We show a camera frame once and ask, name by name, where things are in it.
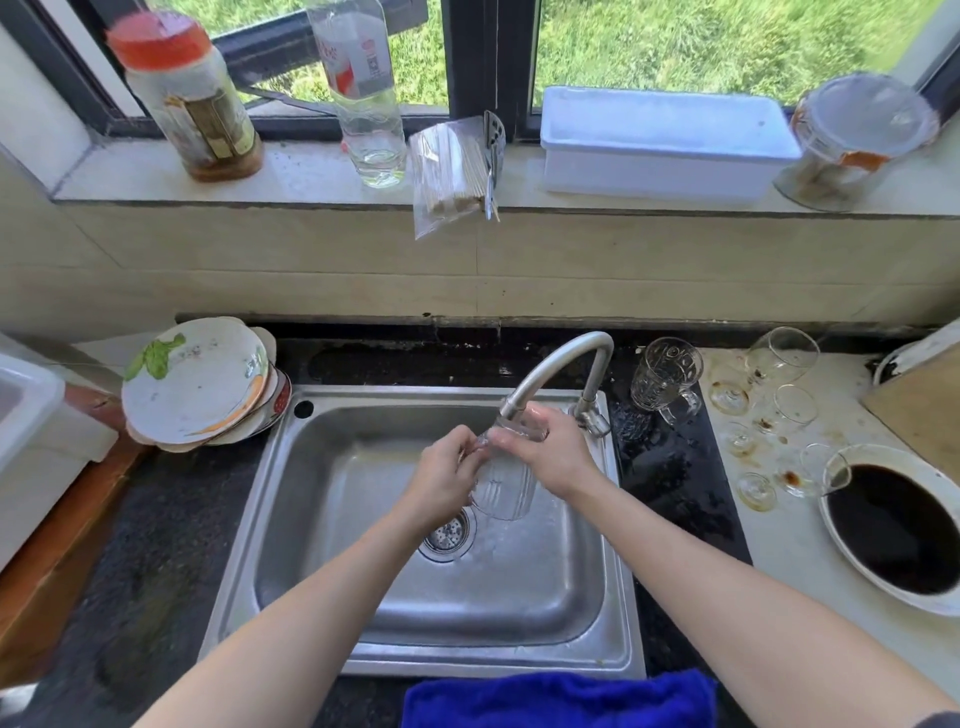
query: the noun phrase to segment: window sill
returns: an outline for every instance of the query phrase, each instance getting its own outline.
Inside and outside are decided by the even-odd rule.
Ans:
[[[960,124],[947,126],[936,144],[896,165],[851,216],[960,216]],[[543,150],[507,150],[497,188],[501,209],[677,212],[734,215],[824,215],[783,198],[772,187],[748,206],[704,201],[665,201],[567,195],[540,188]],[[54,191],[58,202],[141,205],[409,207],[409,182],[387,190],[364,186],[339,144],[270,142],[264,168],[237,182],[200,184],[188,178],[163,140],[112,141],[94,147]]]

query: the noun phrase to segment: red lid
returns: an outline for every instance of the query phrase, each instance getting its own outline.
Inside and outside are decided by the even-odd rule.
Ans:
[[[203,58],[213,47],[203,26],[175,11],[138,11],[107,31],[107,45],[134,71],[168,71]]]

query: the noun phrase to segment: faucet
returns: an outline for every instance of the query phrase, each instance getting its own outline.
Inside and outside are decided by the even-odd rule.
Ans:
[[[554,374],[578,356],[593,351],[596,351],[596,355],[587,377],[587,386],[568,414],[573,415],[577,424],[593,437],[610,434],[610,423],[596,408],[597,390],[600,389],[600,382],[603,381],[603,375],[613,356],[613,338],[605,331],[591,331],[578,336],[543,359],[503,401],[500,405],[500,416],[511,420]]]

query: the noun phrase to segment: window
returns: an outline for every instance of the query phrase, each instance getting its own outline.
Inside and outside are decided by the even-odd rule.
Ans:
[[[146,3],[204,24],[264,138],[338,139],[316,111],[330,97],[302,1],[3,0],[0,22],[99,133],[159,135],[104,44]],[[941,0],[382,2],[408,133],[493,109],[511,138],[537,141],[557,84],[758,93],[789,109],[856,69],[909,77],[944,118],[960,107],[960,8]]]
[[[894,69],[941,0],[542,0],[549,85],[753,93],[787,106],[835,76]]]

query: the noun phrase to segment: stainless steel sink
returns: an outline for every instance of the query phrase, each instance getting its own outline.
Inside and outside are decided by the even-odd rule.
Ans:
[[[386,514],[425,446],[460,423],[482,432],[508,394],[295,388],[264,450],[201,657]],[[566,409],[579,395],[541,390],[538,400]],[[306,401],[312,412],[297,417],[296,405]],[[603,394],[597,408],[608,415]],[[585,436],[616,481],[611,437]],[[479,677],[543,669],[644,675],[632,576],[596,530],[539,486],[520,521],[468,508],[424,542],[344,673]]]

